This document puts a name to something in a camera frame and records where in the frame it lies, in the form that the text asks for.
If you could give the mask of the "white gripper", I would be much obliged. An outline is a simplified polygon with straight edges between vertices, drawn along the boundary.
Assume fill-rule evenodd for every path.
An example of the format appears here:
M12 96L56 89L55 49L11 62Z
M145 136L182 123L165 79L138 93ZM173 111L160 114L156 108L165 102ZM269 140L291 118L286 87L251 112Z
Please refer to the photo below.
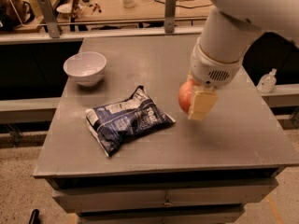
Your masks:
M228 85L240 67L240 61L221 63L209 58L197 39L192 50L190 70L196 82L204 86L192 88L188 119L203 120L218 100L218 94L214 87Z

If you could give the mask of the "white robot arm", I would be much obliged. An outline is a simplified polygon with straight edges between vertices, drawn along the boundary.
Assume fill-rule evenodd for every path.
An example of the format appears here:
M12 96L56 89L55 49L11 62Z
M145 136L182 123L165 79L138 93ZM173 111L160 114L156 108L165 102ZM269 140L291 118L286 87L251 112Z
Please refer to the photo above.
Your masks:
M191 55L189 119L202 120L215 105L216 89L229 84L249 46L266 32L299 45L299 0L210 0L202 33Z

